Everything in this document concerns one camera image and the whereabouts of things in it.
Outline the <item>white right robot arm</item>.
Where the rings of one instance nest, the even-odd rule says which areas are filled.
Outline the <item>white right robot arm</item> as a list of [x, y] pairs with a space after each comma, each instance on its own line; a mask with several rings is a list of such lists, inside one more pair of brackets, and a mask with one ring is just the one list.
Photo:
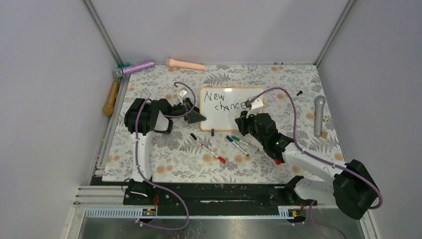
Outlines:
[[337, 162], [302, 150], [292, 138], [278, 131], [268, 113], [250, 115], [242, 111], [234, 121], [239, 132], [253, 136], [277, 164], [289, 163], [320, 178], [317, 181], [303, 176], [291, 179], [285, 192], [288, 203], [298, 205], [304, 199], [316, 200], [336, 205], [350, 218], [360, 220], [369, 209], [374, 209], [375, 201], [381, 201], [378, 187], [360, 161]]

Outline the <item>yellow framed whiteboard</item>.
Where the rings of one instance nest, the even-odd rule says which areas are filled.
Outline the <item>yellow framed whiteboard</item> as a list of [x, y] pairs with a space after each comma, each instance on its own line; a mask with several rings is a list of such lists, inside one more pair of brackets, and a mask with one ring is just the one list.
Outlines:
[[[248, 111], [245, 102], [263, 91], [262, 87], [202, 87], [197, 102], [200, 114], [207, 120], [200, 122], [201, 130], [207, 131], [212, 128], [216, 131], [237, 130], [235, 119], [226, 109], [238, 118], [242, 111]], [[264, 95], [259, 98], [265, 102]]]

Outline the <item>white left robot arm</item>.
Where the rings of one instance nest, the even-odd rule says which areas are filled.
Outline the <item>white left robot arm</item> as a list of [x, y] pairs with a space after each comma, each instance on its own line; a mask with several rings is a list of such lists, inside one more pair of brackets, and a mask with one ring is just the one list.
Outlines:
[[190, 98], [177, 105], [171, 105], [167, 99], [149, 100], [136, 98], [124, 116], [124, 125], [131, 135], [133, 146], [132, 179], [144, 182], [152, 177], [150, 155], [154, 133], [170, 134], [172, 119], [183, 117], [188, 124], [206, 121]]

